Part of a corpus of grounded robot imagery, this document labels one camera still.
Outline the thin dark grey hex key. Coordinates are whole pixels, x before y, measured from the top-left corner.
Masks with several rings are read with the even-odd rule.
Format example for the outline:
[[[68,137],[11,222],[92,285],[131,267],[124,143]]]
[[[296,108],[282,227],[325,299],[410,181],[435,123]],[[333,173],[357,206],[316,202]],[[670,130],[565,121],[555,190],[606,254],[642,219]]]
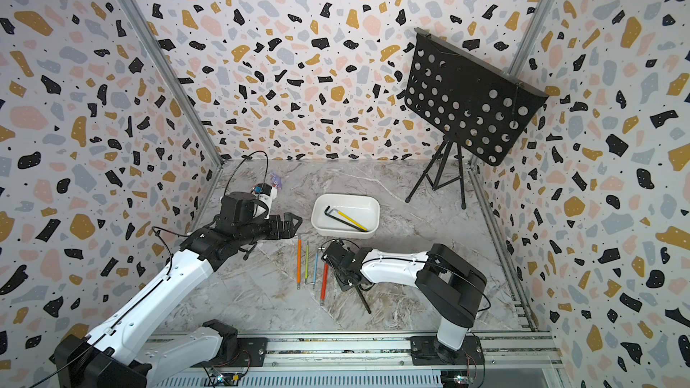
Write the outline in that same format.
[[[346,226],[348,226],[348,227],[351,227],[351,228],[353,228],[353,229],[355,229],[355,230],[357,230],[357,231],[360,231],[356,226],[354,226],[353,224],[351,224],[350,222],[348,222],[346,219],[344,219],[343,217],[341,217],[341,216],[336,212],[336,209],[337,209],[337,208],[334,208],[334,207],[332,207],[332,206],[327,206],[326,209],[325,209],[325,215],[326,215],[327,217],[329,217],[330,219],[332,219],[332,220],[335,220],[335,221],[337,221],[337,222],[339,222],[339,223],[341,223],[341,224],[344,224],[344,225],[346,225]]]

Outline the large black hex key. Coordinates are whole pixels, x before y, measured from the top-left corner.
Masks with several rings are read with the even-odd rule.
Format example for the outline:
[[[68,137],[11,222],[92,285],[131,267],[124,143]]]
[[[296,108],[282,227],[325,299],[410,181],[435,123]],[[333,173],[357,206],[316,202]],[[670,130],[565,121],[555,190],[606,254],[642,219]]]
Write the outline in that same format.
[[[364,308],[368,314],[372,314],[372,311],[371,311],[371,308],[368,304],[368,301],[365,298],[365,293],[370,291],[370,289],[372,289],[372,287],[373,287],[373,285],[364,286],[364,287],[357,285],[357,287],[356,287],[356,292],[358,294],[358,297],[361,300],[361,302],[363,303]]]

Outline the yellow sleeved hex key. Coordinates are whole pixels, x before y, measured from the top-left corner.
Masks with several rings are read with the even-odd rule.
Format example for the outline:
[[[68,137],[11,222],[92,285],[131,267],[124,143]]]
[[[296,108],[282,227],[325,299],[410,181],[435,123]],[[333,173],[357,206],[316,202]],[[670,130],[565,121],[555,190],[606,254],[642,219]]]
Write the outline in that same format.
[[[350,222],[351,224],[353,224],[354,226],[356,226],[360,231],[362,231],[362,232],[368,232],[368,228],[365,228],[365,226],[363,226],[363,225],[362,225],[361,223],[359,223],[358,221],[354,220],[352,217],[346,215],[346,214],[343,213],[341,210],[337,210],[337,209],[336,209],[336,212],[337,212],[341,217],[343,217],[344,219],[346,219],[348,222]]]

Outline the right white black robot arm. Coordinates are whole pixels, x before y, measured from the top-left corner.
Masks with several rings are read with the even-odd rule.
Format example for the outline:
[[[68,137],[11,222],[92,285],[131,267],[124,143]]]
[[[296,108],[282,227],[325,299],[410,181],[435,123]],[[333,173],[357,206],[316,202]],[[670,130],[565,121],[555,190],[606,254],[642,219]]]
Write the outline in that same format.
[[[322,256],[341,290],[354,289],[363,296],[382,283],[419,289],[440,315],[440,326],[431,341],[433,351],[414,346],[413,357],[429,364],[458,362],[477,315],[491,308],[483,273],[444,244],[433,244],[421,253],[387,253],[359,246],[352,250],[346,244],[346,240],[334,240]]]

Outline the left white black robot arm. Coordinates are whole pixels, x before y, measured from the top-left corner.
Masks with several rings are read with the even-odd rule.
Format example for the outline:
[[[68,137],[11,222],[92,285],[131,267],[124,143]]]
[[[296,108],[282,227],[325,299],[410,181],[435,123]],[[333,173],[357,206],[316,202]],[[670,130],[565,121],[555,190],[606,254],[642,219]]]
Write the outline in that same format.
[[[277,189],[260,183],[221,199],[211,222],[185,235],[170,262],[120,310],[79,338],[55,349],[62,387],[152,387],[191,366],[224,366],[242,353],[237,330],[218,320],[162,346],[146,348],[151,334],[188,294],[237,254],[260,241],[296,236],[302,217],[271,213]]]

